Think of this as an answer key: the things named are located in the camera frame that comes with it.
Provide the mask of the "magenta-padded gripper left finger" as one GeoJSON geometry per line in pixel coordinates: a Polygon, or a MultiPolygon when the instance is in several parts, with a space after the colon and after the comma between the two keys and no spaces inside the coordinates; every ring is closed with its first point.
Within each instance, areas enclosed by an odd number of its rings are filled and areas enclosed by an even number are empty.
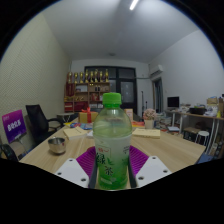
{"type": "Polygon", "coordinates": [[[55,172],[67,181],[84,188],[94,189],[97,179],[96,150],[92,146],[78,158],[69,158],[55,172]]]}

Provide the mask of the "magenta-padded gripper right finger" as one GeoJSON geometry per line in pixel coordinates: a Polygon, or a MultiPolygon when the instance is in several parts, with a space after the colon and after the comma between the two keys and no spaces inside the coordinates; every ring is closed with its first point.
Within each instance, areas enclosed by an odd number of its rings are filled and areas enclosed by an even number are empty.
{"type": "Polygon", "coordinates": [[[147,156],[133,146],[129,151],[128,172],[132,188],[144,187],[171,174],[157,156],[147,156]]]}

